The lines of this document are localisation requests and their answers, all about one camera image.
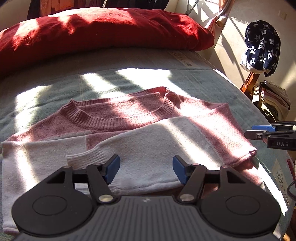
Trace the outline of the pink and white sweater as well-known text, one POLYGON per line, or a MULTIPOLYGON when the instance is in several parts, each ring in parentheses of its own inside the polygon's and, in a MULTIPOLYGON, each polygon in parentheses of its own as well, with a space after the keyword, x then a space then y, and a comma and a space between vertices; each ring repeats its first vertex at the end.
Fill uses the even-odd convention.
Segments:
POLYGON ((13 203, 51 173, 84 169, 114 154, 119 171, 110 188, 135 195, 172 190, 180 182, 173 156, 218 170, 231 166, 256 185, 256 148, 226 103, 211 103, 157 87, 122 97, 71 100, 57 112, 2 143, 3 231, 17 233, 13 203))

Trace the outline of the folded clothes stack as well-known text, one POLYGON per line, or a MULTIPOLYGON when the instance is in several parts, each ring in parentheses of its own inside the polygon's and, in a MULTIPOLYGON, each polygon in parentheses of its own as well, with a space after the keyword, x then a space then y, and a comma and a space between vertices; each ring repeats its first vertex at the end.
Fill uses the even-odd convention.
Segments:
POLYGON ((252 102, 270 123, 285 121, 291 106, 286 90, 266 80, 255 85, 252 102))

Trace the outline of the wooden chair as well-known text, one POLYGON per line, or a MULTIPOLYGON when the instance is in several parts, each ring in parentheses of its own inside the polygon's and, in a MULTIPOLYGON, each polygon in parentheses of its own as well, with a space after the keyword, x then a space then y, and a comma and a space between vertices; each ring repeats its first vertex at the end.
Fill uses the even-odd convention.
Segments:
POLYGON ((244 93, 244 95, 247 96, 250 101, 252 101, 254 86, 255 86, 259 76, 260 76, 260 74, 250 72, 248 74, 248 77, 246 78, 245 82, 240 87, 240 91, 242 93, 244 93))

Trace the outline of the navy star-patterned garment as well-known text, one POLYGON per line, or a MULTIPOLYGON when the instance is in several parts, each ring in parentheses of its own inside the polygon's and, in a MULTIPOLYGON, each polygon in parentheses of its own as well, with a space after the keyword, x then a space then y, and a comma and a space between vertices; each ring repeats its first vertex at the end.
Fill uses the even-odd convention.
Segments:
POLYGON ((275 28, 263 20, 251 22, 245 31, 245 44, 241 67, 266 77, 273 75, 280 58, 280 37, 275 28))

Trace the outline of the green plaid bed blanket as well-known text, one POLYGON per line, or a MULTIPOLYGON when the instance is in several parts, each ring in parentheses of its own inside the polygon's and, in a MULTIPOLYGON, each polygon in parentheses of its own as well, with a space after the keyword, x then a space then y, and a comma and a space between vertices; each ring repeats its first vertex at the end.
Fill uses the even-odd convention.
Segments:
MULTIPOLYGON (((110 49, 70 55, 1 78, 2 169, 2 143, 69 101, 122 97, 157 87, 228 104, 243 136, 253 125, 267 124, 257 107, 197 53, 110 49)), ((282 240, 295 204, 286 193, 293 180, 288 153, 262 141, 248 142, 256 148, 251 161, 260 185, 224 165, 207 168, 195 204, 177 200, 181 183, 172 190, 135 195, 116 194, 110 184, 116 200, 97 204, 86 168, 65 165, 13 203, 18 232, 7 234, 14 240, 282 240)))

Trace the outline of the right orange curtain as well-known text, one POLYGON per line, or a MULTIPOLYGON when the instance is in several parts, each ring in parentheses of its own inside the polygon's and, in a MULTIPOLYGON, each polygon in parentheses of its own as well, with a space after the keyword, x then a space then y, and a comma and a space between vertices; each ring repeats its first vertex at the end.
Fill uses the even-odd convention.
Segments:
POLYGON ((215 15, 206 25, 212 35, 215 36, 216 31, 222 30, 226 24, 227 18, 234 5, 234 0, 220 0, 219 13, 215 15))

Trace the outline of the metal drying rack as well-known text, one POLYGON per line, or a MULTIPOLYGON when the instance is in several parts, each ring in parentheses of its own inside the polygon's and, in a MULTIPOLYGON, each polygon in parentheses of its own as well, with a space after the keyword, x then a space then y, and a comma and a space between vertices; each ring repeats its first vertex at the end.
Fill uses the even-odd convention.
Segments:
POLYGON ((195 0, 193 4, 190 4, 190 0, 186 1, 186 11, 185 15, 190 15, 191 12, 194 10, 194 7, 199 3, 199 0, 195 0))

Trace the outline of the red duvet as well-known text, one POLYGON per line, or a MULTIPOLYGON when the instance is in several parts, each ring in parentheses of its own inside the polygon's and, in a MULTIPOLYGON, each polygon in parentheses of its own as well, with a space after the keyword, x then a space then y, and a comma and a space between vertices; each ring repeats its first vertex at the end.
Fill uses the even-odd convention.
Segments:
POLYGON ((214 36, 187 15, 161 9, 82 8, 1 32, 1 76, 54 56, 108 47, 201 51, 214 36))

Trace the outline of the black hanging jacket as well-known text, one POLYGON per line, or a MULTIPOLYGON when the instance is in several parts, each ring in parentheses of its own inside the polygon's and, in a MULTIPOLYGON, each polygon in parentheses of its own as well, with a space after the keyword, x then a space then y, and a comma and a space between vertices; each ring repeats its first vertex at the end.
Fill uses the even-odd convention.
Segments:
POLYGON ((137 8, 164 10, 169 0, 107 0, 103 2, 104 8, 137 8))

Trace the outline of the orange hanging cloth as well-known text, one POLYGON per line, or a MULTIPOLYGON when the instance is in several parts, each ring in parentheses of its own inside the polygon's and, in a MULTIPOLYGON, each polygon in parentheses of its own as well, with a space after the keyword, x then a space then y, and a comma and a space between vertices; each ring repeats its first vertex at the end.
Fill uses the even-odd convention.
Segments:
POLYGON ((31 0, 27 20, 72 9, 74 6, 73 0, 31 0))

